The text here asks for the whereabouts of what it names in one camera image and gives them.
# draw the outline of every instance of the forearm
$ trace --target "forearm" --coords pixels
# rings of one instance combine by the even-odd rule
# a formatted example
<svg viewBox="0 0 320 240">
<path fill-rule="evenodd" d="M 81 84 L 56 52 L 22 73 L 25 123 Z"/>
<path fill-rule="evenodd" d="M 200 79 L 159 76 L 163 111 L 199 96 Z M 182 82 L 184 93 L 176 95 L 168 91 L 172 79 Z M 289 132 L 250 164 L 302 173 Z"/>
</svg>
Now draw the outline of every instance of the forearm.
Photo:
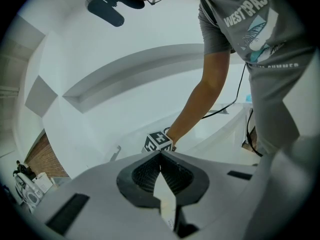
<svg viewBox="0 0 320 240">
<path fill-rule="evenodd" d="M 181 114 L 166 133 L 174 144 L 189 132 L 211 109 L 222 87 L 223 84 L 212 88 L 208 83 L 201 81 L 194 88 Z"/>
</svg>

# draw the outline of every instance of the black slot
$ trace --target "black slot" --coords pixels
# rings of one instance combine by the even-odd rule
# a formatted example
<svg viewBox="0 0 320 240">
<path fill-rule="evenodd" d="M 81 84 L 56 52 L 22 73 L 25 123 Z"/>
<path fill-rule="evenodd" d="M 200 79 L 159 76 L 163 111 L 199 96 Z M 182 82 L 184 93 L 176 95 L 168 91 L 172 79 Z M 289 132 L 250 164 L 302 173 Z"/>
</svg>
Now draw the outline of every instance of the black slot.
<svg viewBox="0 0 320 240">
<path fill-rule="evenodd" d="M 88 200 L 89 196 L 85 194 L 75 194 L 62 208 L 60 208 L 46 225 L 58 234 L 64 235 Z"/>
<path fill-rule="evenodd" d="M 250 179 L 252 177 L 252 174 L 239 172 L 239 171 L 235 171 L 235 170 L 231 170 L 227 174 L 230 175 L 230 176 L 239 178 L 239 179 L 247 180 L 247 181 L 250 181 Z"/>
</svg>

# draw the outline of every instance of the brick wall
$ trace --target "brick wall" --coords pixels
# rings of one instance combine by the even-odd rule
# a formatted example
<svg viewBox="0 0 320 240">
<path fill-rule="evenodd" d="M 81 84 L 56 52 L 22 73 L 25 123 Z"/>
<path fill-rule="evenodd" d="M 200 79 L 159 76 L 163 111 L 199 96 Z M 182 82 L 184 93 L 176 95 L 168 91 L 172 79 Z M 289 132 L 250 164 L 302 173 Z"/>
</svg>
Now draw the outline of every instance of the brick wall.
<svg viewBox="0 0 320 240">
<path fill-rule="evenodd" d="M 44 134 L 25 160 L 36 175 L 46 173 L 50 177 L 68 177 L 51 148 L 48 137 Z"/>
</svg>

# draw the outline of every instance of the short sleeve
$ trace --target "short sleeve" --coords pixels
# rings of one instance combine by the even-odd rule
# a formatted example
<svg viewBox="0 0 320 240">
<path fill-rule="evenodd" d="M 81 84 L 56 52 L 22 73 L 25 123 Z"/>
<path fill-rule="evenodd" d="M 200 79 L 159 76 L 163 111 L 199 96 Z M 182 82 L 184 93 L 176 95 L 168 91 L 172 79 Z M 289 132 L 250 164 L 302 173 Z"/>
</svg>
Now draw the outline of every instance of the short sleeve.
<svg viewBox="0 0 320 240">
<path fill-rule="evenodd" d="M 203 8 L 199 6 L 200 28 L 202 31 L 203 42 L 204 42 L 204 55 L 229 51 L 232 49 L 226 36 L 221 32 L 218 24 L 208 19 L 203 12 Z"/>
</svg>

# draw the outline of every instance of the black cable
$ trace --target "black cable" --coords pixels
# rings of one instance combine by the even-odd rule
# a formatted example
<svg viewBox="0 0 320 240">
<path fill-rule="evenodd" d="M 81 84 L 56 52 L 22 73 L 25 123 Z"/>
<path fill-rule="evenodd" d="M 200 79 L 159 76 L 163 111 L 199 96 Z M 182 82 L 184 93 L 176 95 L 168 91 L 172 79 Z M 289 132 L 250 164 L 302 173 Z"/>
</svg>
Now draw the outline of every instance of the black cable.
<svg viewBox="0 0 320 240">
<path fill-rule="evenodd" d="M 234 104 L 237 101 L 238 95 L 239 95 L 240 86 L 241 86 L 241 82 L 242 82 L 242 78 L 244 77 L 245 68 L 246 68 L 246 64 L 244 64 L 244 66 L 243 66 L 242 75 L 241 75 L 241 79 L 240 79 L 240 82 L 239 82 L 238 90 L 236 92 L 235 100 L 233 102 L 231 102 L 230 104 L 228 104 L 227 106 L 221 108 L 220 110 L 218 110 L 218 111 L 216 111 L 216 112 L 214 112 L 212 114 L 205 115 L 201 119 L 206 119 L 208 117 L 212 117 L 213 115 L 216 115 L 216 114 L 220 113 L 221 111 L 224 111 L 225 109 L 229 108 L 232 104 Z M 166 130 L 168 130 L 168 129 L 170 129 L 170 127 L 165 128 L 163 130 L 163 133 L 166 134 Z"/>
<path fill-rule="evenodd" d="M 250 113 L 250 116 L 249 116 L 249 119 L 248 119 L 248 122 L 246 123 L 246 138 L 247 138 L 247 140 L 249 142 L 250 147 L 254 151 L 254 153 L 256 153 L 259 157 L 262 157 L 263 155 L 260 154 L 257 150 L 255 150 L 254 146 L 252 145 L 252 139 L 251 139 L 251 136 L 250 136 L 250 133 L 249 133 L 249 121 L 250 121 L 250 118 L 251 118 L 253 112 L 254 112 L 254 110 L 252 109 L 251 113 Z"/>
</svg>

